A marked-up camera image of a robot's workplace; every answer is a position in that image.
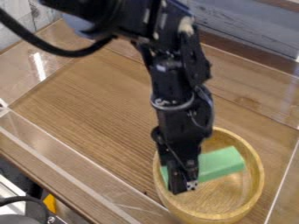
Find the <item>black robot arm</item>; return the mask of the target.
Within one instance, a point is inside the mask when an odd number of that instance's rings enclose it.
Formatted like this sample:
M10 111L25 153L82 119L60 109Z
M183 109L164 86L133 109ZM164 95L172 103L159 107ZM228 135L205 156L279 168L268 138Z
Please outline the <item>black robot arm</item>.
M122 38L141 54L151 77L152 130L167 190L184 193L199 184L201 142L213 125L213 100L205 81L211 63L200 45L191 8L179 0L38 0L60 11L84 37Z

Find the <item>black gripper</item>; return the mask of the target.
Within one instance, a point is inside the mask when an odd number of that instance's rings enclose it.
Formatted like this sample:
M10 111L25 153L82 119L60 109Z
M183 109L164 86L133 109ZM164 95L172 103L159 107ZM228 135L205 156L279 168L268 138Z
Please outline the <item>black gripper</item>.
M191 106L177 110L157 110L157 126L152 130L156 146L155 171L168 181L168 191L177 195L196 189L199 182L197 156L201 142L211 136L213 100L201 87Z

